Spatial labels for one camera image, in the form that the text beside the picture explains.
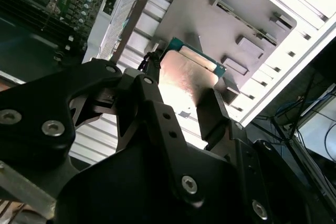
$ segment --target cable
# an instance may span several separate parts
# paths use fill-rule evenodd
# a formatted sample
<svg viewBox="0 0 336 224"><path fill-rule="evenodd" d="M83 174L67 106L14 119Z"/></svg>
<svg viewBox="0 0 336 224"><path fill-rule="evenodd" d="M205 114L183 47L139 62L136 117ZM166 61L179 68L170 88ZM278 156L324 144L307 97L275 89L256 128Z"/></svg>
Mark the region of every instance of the cable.
<svg viewBox="0 0 336 224"><path fill-rule="evenodd" d="M331 95L335 95L335 94L333 94L332 92L333 92L333 90L332 90L331 92L327 93L327 94L326 94L324 97L322 97L322 98L315 99L315 100L310 100L310 101L306 101L305 104L314 103L314 102L318 102L318 101L323 101L323 100L327 99L329 96L331 96ZM278 110L277 110L277 112L275 113L275 115L278 115L279 113L281 113L281 112L282 112L283 110L285 110L286 108L288 108L288 107L290 107L290 106L292 106L292 105L294 105L294 104L296 104L296 103L298 103L298 102L301 103L301 102L302 102L302 98L300 98L299 101L296 101L296 102L287 102L287 103L281 105L281 106L278 108Z"/></svg>
<svg viewBox="0 0 336 224"><path fill-rule="evenodd" d="M4 209L0 213L0 219L4 216L4 214L7 212L7 210L9 209L12 203L13 203L12 201L9 201L7 203L7 205L4 207Z"/></svg>
<svg viewBox="0 0 336 224"><path fill-rule="evenodd" d="M13 223L13 221L16 219L16 217L19 215L19 213L22 212L22 210L25 208L25 206L26 206L26 204L22 204L22 205L20 206L20 208L19 208L17 211L15 211L15 213L14 213L13 216L11 217L11 219L10 219L10 221L9 221L8 224L12 224L12 223Z"/></svg>
<svg viewBox="0 0 336 224"><path fill-rule="evenodd" d="M336 163L336 160L333 159L333 157L330 155L329 151L328 151L328 148L327 148L327 138L328 138L328 135L330 133L330 131L332 130L332 128L334 128L336 126L336 123L333 124L327 131L327 133L325 134L324 136L324 148L325 148L325 151L327 152L328 156L331 158L331 160L333 160L335 163Z"/></svg>
<svg viewBox="0 0 336 224"><path fill-rule="evenodd" d="M324 116L325 118L328 118L329 120L331 120L331 121L333 121L333 122L336 122L336 120L334 120L334 119L332 119L332 118L330 118L330 117L328 117L328 116L322 114L321 112L318 112L318 111L316 111L316 110L311 110L311 111L313 111L313 112L315 112L315 113L318 113L318 114L320 114L321 116Z"/></svg>

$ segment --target silver metal surface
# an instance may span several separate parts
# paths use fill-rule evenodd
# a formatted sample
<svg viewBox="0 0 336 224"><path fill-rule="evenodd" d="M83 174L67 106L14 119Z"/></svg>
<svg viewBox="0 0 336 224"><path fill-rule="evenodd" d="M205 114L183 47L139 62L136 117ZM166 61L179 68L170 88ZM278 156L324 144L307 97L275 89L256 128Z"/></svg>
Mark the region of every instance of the silver metal surface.
<svg viewBox="0 0 336 224"><path fill-rule="evenodd" d="M236 126L238 127L238 129L240 129L240 130L242 130L242 129L243 129L243 126L242 126L240 123L238 123L238 122L235 122L235 124L236 124Z"/></svg>
<svg viewBox="0 0 336 224"><path fill-rule="evenodd" d="M204 54L217 62L226 56L248 70L246 74L241 74L227 67L224 76L234 80L238 88L241 88L276 48L269 47L268 43L256 37L254 27L276 38L279 45L291 31L282 31L270 22L270 18L274 13L280 13L294 26L296 22L270 0L222 1L232 8L235 16L220 7L212 6L214 0L174 0L159 24L154 38L168 42L177 37L188 41L190 33L199 35ZM241 36L264 50L259 58L251 57L238 46L237 39Z"/></svg>
<svg viewBox="0 0 336 224"><path fill-rule="evenodd" d="M21 121L22 116L16 110L1 110L0 111L0 124L16 124Z"/></svg>
<svg viewBox="0 0 336 224"><path fill-rule="evenodd" d="M194 108L217 82L218 76L177 51L169 51L161 61L159 89L174 111Z"/></svg>
<svg viewBox="0 0 336 224"><path fill-rule="evenodd" d="M106 69L112 73L115 73L116 70L114 69L114 67L110 67L110 66L107 66Z"/></svg>
<svg viewBox="0 0 336 224"><path fill-rule="evenodd" d="M269 146L267 146L266 142L263 142L263 145L267 150L272 151L272 149Z"/></svg>
<svg viewBox="0 0 336 224"><path fill-rule="evenodd" d="M88 49L83 62L88 62L92 57L110 59L114 46L122 32L124 22L130 14L135 1L116 0L111 15L103 12L106 0L103 1L88 39Z"/></svg>
<svg viewBox="0 0 336 224"><path fill-rule="evenodd" d="M148 84L152 84L153 83L153 81L151 80L151 79L148 79L148 78L143 78L143 80L145 81L145 82L147 82Z"/></svg>
<svg viewBox="0 0 336 224"><path fill-rule="evenodd" d="M190 176L183 176L182 177L182 186L189 194L197 193L197 183Z"/></svg>
<svg viewBox="0 0 336 224"><path fill-rule="evenodd" d="M17 171L0 161L0 186L20 201L30 205L47 219L54 217L56 199L45 193Z"/></svg>
<svg viewBox="0 0 336 224"><path fill-rule="evenodd" d="M47 136L61 136L65 128L61 122L50 120L42 125L42 131Z"/></svg>
<svg viewBox="0 0 336 224"><path fill-rule="evenodd" d="M267 211L266 209L263 207L262 204L260 204L258 201L253 200L252 201L252 207L254 212L262 219L262 220L267 220L268 216L267 216Z"/></svg>

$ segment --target motherboard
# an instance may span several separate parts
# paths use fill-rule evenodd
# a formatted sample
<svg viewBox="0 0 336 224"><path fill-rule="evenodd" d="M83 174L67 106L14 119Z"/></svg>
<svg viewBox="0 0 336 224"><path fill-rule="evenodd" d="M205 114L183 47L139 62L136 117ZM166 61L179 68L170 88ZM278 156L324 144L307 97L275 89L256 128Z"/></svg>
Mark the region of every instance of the motherboard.
<svg viewBox="0 0 336 224"><path fill-rule="evenodd" d="M104 0L0 0L2 17L29 29L58 47L58 55L82 57ZM113 0L104 12L111 14Z"/></svg>

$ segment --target black metal bracket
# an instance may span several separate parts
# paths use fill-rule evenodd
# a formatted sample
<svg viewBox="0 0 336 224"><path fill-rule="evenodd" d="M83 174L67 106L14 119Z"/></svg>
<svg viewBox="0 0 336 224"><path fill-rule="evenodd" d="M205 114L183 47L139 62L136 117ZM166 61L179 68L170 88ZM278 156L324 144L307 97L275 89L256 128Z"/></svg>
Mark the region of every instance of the black metal bracket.
<svg viewBox="0 0 336 224"><path fill-rule="evenodd" d="M208 141L206 150L237 168L246 214L255 223L272 223L258 154L243 126L229 118L218 91L211 89L204 95L197 116L202 139Z"/></svg>
<svg viewBox="0 0 336 224"><path fill-rule="evenodd" d="M116 86L121 76L113 63L93 60L1 92L1 159L35 168L61 164L75 140L75 125L100 115L93 113L87 100L105 87ZM71 112L71 101L78 97L81 104Z"/></svg>
<svg viewBox="0 0 336 224"><path fill-rule="evenodd" d="M198 186L197 190L190 192L183 187L183 177L192 178L193 171L186 141L174 110L163 103L156 81L147 75L140 74L135 78L131 93L137 97L136 111L131 112L134 115L131 123L129 118L127 122L123 122L124 116L118 117L118 126L123 129L119 136L118 150L132 144L134 139L138 140L139 135L145 131L161 153L175 197L193 207L200 207L204 200L202 188Z"/></svg>

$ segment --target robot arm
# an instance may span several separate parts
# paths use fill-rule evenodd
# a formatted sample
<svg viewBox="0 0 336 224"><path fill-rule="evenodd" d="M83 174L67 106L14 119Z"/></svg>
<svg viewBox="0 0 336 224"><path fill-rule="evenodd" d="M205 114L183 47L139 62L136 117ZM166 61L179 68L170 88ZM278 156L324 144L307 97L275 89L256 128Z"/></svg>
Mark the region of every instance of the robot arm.
<svg viewBox="0 0 336 224"><path fill-rule="evenodd" d="M75 130L102 113L117 115L117 152L77 174ZM0 186L54 224L309 223L312 195L269 143L247 138L216 90L197 115L206 150L186 143L155 79L104 60L9 89Z"/></svg>

